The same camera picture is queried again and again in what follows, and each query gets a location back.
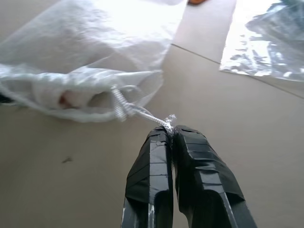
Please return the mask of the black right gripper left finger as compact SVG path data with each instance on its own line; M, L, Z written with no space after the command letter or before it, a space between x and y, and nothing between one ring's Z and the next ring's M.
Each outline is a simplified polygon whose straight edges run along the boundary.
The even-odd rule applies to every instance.
M173 180L171 139L163 127L149 132L125 187L123 228L171 228Z

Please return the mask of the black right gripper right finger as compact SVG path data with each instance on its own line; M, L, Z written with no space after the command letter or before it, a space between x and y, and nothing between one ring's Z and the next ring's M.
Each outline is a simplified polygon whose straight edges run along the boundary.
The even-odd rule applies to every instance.
M207 138L179 125L172 140L178 206L189 227L257 227L235 175Z

